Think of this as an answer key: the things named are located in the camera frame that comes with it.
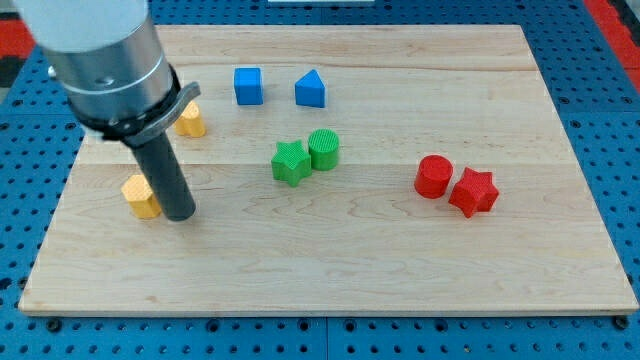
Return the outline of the black clamp ring mount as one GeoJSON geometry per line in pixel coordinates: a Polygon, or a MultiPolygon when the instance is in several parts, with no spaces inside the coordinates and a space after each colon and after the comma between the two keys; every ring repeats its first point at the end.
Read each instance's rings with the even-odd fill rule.
{"type": "Polygon", "coordinates": [[[168,95],[149,110],[124,119],[99,120],[79,113],[84,127],[97,131],[105,141],[121,141],[128,147],[140,147],[162,135],[173,125],[187,105],[201,94],[198,82],[182,86],[176,71],[170,67],[172,85],[168,95]]]}

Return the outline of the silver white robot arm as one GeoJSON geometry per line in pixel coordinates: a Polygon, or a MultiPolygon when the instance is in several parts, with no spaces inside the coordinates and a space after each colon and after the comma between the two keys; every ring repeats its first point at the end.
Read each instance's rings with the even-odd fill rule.
{"type": "Polygon", "coordinates": [[[166,131],[200,95],[166,58],[146,1],[14,0],[79,122],[133,153],[161,211],[191,217],[196,203],[166,131]]]}

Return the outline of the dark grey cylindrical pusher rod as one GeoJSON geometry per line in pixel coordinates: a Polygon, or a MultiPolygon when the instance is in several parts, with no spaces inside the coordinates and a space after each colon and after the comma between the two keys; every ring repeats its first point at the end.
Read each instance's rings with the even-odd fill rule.
{"type": "Polygon", "coordinates": [[[132,153],[165,217],[174,222],[190,218],[196,203],[166,133],[133,148],[132,153]]]}

